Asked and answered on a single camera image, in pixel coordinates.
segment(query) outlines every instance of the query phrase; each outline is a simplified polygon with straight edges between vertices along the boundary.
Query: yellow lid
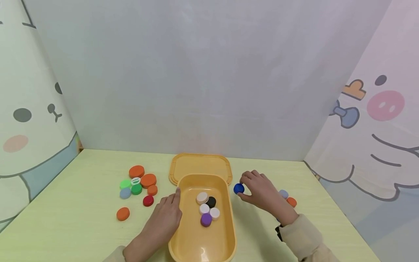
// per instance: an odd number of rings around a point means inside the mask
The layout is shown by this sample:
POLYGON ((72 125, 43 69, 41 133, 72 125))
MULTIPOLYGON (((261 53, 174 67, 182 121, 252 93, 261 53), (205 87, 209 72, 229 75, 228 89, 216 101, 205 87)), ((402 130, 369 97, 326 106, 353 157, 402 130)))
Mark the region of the yellow lid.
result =
POLYGON ((179 154, 172 160, 169 180, 177 185, 179 180, 189 174, 211 174, 222 177, 228 185, 233 180, 230 162, 219 155, 179 154))

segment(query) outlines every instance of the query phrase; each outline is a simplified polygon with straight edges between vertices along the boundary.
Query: yellow plastic container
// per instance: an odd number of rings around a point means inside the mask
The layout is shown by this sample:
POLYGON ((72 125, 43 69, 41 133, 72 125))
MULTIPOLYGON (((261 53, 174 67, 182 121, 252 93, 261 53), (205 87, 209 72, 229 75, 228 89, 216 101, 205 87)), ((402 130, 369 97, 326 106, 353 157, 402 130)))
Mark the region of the yellow plastic container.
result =
POLYGON ((233 210, 227 182, 218 175, 189 174, 183 176, 181 189, 180 226, 169 242, 170 255, 176 262, 228 262, 237 248, 233 210), (203 227, 196 197, 206 192, 217 200, 218 220, 203 227))
POLYGON ((169 179, 177 185, 182 177, 189 174, 210 174, 223 178, 227 184, 233 180, 230 162, 219 155, 178 154, 170 166, 169 179))

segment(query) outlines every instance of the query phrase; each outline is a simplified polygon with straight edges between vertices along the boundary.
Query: white wall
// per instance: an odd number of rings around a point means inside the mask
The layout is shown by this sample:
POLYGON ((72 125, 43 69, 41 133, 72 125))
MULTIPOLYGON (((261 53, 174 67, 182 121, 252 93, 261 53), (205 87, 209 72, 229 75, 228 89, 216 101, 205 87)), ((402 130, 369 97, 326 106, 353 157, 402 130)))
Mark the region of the white wall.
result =
POLYGON ((389 3, 27 5, 86 148, 302 160, 389 3))

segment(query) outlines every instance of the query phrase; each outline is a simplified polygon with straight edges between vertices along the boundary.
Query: table surface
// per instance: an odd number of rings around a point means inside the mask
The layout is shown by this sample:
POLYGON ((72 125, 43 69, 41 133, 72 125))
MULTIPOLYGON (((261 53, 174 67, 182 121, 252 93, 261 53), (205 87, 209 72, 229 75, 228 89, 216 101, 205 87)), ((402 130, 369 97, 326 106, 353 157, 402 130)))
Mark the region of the table surface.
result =
MULTIPOLYGON (((0 261, 102 261, 117 246, 127 245, 144 226, 155 204, 142 205, 144 193, 119 198, 119 183, 128 170, 143 165, 157 176, 156 201, 175 191, 168 179, 174 155, 85 149, 0 234, 0 261), (127 206, 130 217, 116 220, 127 206)), ((326 245, 341 261, 379 261, 303 162, 229 158, 233 185, 241 173, 256 169, 277 189, 294 197, 322 232, 326 245)), ((232 261, 296 261, 275 233, 277 221, 242 202, 234 193, 237 252, 232 261)), ((165 247, 150 261, 173 261, 165 247)))

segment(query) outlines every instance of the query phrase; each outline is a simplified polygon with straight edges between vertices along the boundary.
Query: black dot eye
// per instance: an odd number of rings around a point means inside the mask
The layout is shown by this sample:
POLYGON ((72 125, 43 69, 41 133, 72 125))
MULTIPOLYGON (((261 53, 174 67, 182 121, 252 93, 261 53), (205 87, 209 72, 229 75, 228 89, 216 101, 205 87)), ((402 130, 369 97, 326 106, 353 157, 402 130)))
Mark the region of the black dot eye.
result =
POLYGON ((57 93, 59 93, 60 95, 62 95, 61 87, 59 86, 59 83, 58 82, 55 83, 55 90, 57 91, 57 93))
POLYGON ((386 75, 380 75, 380 76, 379 76, 379 77, 377 77, 377 79, 375 80, 375 85, 376 85, 376 86, 383 85, 386 81, 387 81, 387 76, 386 76, 386 75))
POLYGON ((32 113, 26 108, 19 108, 13 112, 13 117, 19 122, 28 122, 32 118, 32 113))

